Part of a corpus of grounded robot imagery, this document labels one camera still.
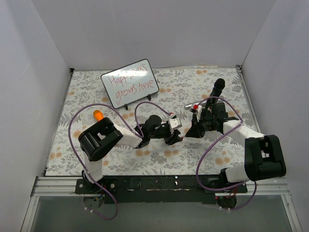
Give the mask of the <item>black framed whiteboard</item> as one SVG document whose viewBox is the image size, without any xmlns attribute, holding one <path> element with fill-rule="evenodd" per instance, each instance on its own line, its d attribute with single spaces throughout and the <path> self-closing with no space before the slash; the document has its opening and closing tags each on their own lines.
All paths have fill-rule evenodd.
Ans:
<svg viewBox="0 0 309 232">
<path fill-rule="evenodd" d="M 107 72 L 100 78 L 115 109 L 159 92 L 159 85 L 147 59 Z"/>
</svg>

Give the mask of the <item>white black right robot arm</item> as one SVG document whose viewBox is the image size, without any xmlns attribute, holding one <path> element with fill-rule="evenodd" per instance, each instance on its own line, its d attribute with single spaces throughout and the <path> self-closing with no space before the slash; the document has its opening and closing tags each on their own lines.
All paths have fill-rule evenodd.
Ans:
<svg viewBox="0 0 309 232">
<path fill-rule="evenodd" d="M 264 135 L 242 125 L 239 119 L 228 115 L 224 103 L 210 107 L 195 104 L 190 111 L 193 114 L 192 124 L 186 137 L 202 138 L 206 132 L 217 131 L 244 148 L 243 164 L 222 169 L 218 178 L 202 185 L 203 188 L 229 192 L 247 181 L 286 175 L 281 144 L 276 135 Z"/>
</svg>

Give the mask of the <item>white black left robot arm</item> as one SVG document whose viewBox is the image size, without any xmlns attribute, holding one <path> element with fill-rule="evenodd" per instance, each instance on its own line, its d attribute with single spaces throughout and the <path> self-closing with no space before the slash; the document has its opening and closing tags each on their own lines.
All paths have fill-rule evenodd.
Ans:
<svg viewBox="0 0 309 232">
<path fill-rule="evenodd" d="M 133 131 L 114 124 L 109 118 L 103 118 L 82 132 L 78 138 L 85 157 L 83 177 L 87 179 L 87 189 L 92 193 L 102 190 L 102 159 L 115 146 L 141 149 L 147 146 L 151 139 L 163 139 L 165 144 L 173 145 L 183 140 L 179 131 L 181 127 L 181 120 L 176 116 L 163 123 L 159 116 L 151 115 Z"/>
</svg>

